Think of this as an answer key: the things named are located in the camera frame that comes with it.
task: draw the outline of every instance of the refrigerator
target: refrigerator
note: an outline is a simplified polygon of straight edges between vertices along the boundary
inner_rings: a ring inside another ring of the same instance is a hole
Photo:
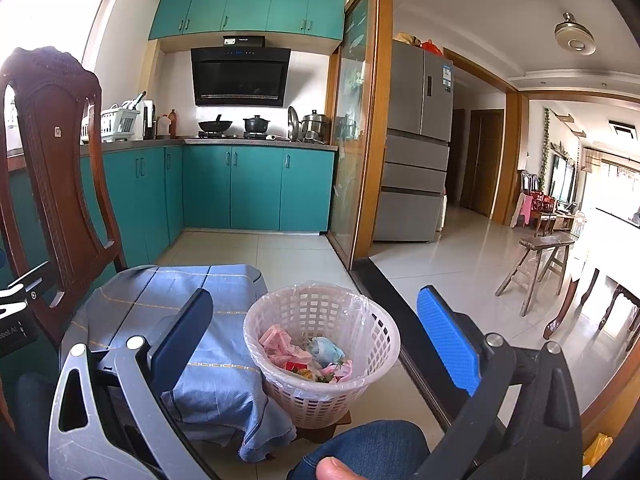
[[[394,41],[374,240],[434,239],[447,176],[452,111],[452,63]]]

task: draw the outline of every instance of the white tile backsplash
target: white tile backsplash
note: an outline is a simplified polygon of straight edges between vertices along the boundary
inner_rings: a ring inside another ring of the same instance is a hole
[[[215,120],[222,114],[222,120],[233,121],[230,134],[244,132],[244,119],[260,115],[270,122],[268,133],[285,136],[287,133],[287,108],[293,106],[300,120],[312,110],[324,113],[326,81],[329,70],[329,56],[308,52],[291,52],[287,87],[282,108],[255,106],[199,106],[194,103],[193,73],[191,53],[175,52],[166,54],[160,78],[159,99],[156,106],[158,115],[168,114],[175,109],[178,114],[179,136],[196,136],[200,130],[198,122]]]

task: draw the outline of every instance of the hanging vine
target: hanging vine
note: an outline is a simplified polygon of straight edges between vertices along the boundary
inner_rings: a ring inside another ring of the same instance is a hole
[[[545,108],[545,129],[542,135],[542,164],[540,165],[540,175],[538,182],[540,189],[545,189],[546,165],[549,160],[549,108]]]

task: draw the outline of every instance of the refrigerator drawer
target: refrigerator drawer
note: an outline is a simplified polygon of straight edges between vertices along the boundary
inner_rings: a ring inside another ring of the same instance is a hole
[[[441,193],[446,176],[445,171],[385,162],[382,172],[382,186]]]
[[[431,242],[440,218],[442,197],[383,191],[373,239],[387,242]]]
[[[418,137],[410,139],[388,132],[385,162],[447,171],[449,147],[440,142]]]

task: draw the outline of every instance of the white basket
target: white basket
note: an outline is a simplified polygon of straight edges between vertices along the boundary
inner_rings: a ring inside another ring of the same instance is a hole
[[[316,336],[336,343],[353,360],[353,379],[325,384],[307,381],[273,365],[258,343],[279,324],[292,343],[305,347]],[[299,428],[338,422],[367,387],[384,376],[400,353],[400,334],[378,304],[346,288],[305,283],[261,297],[244,318],[244,341],[266,382],[265,390]]]
[[[118,108],[113,105],[108,110],[100,112],[100,136],[117,136],[130,137],[133,134],[133,124],[140,113],[139,110],[127,110],[126,108]],[[89,135],[89,117],[82,119],[81,137]]]

